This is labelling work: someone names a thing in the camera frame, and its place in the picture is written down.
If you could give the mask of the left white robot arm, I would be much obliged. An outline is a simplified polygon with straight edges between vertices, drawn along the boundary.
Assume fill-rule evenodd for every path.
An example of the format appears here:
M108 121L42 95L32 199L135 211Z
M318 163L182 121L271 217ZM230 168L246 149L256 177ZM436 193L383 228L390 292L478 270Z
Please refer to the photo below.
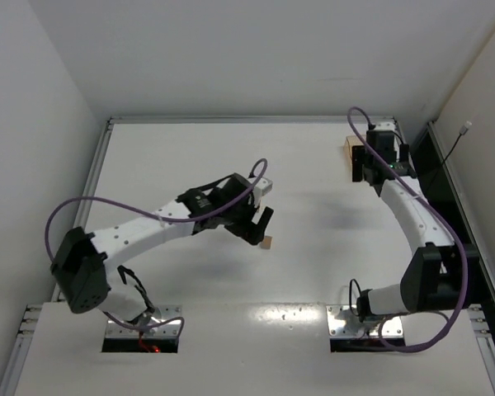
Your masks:
M164 207L126 223L94 232L69 230L51 263L74 314L99 309L126 328L151 328L154 306L127 262L164 243L224 227L256 246L273 215L261 199L273 187L265 177L237 173L191 188Z

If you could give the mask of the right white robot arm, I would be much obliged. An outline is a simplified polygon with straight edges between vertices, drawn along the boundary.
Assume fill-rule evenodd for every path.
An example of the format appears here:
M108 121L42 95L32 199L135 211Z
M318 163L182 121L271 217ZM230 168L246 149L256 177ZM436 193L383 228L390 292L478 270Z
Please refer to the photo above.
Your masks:
M456 307L464 274L460 251L450 232L428 208L393 177L397 174L421 194L417 174L408 160L408 146L395 145L392 130L368 130L368 143L389 165L383 167L366 148L352 150L355 182L368 182L391 209L412 252L412 259L398 284L360 292L356 314L363 322L395 314L452 310Z

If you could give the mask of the plain wooden block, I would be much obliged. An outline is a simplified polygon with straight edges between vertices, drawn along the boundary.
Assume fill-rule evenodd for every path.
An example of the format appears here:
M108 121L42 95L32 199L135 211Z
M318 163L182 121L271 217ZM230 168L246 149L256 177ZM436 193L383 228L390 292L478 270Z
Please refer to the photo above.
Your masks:
M261 249L269 250L272 245L272 236L265 236L264 239L260 243Z

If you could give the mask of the transparent amber plastic tray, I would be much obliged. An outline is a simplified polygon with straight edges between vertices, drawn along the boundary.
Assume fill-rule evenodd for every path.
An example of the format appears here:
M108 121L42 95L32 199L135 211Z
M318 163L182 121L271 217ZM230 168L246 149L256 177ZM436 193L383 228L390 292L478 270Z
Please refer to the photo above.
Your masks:
M350 172L352 172L352 150L355 146L360 147L361 141L353 134L345 138L343 144L343 153L346 159L346 164Z

